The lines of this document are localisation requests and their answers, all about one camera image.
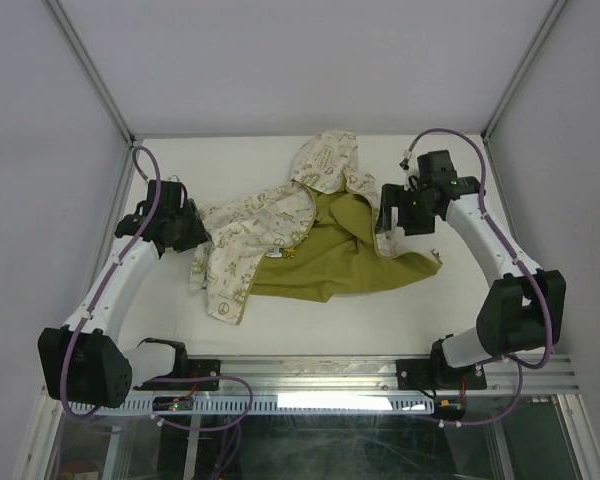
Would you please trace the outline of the cream green-printed hooded jacket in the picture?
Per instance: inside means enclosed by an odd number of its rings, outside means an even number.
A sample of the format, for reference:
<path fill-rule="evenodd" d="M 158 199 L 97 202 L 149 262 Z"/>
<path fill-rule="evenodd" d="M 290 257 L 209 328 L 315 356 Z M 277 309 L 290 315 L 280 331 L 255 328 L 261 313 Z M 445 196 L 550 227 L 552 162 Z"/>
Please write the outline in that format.
<path fill-rule="evenodd" d="M 346 131 L 310 138 L 278 187 L 202 211 L 210 238 L 195 248 L 191 290 L 215 319 L 237 325 L 250 295 L 327 302 L 401 288 L 436 275 L 436 252 L 375 230 L 380 195 Z"/>

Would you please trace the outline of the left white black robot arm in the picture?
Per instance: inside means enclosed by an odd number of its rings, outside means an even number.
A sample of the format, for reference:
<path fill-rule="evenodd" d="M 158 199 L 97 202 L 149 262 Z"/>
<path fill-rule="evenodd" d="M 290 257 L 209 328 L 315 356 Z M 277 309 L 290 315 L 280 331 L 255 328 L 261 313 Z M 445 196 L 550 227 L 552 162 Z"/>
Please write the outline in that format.
<path fill-rule="evenodd" d="M 108 260 L 86 298 L 62 326 L 39 336 L 50 396 L 65 409 L 117 408 L 133 388 L 157 381 L 172 389 L 184 385 L 190 366 L 182 342 L 146 338 L 122 350 L 118 340 L 140 286 L 164 253 L 193 250 L 209 239 L 182 183 L 150 181 L 145 200 L 117 224 Z"/>

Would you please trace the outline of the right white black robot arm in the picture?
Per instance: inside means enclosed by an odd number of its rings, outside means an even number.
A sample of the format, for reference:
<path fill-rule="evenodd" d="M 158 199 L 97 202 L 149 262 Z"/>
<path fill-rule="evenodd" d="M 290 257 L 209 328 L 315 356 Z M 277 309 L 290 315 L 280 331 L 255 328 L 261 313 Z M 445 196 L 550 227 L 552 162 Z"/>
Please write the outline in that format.
<path fill-rule="evenodd" d="M 504 232 L 487 206 L 484 175 L 461 176 L 448 151 L 417 159 L 405 184 L 385 184 L 376 230 L 400 228 L 407 236 L 432 234 L 446 222 L 464 241 L 489 287 L 474 327 L 433 343 L 427 360 L 406 370 L 413 387 L 455 388 L 482 365 L 542 349 L 536 368 L 559 340 L 566 280 L 546 270 Z"/>

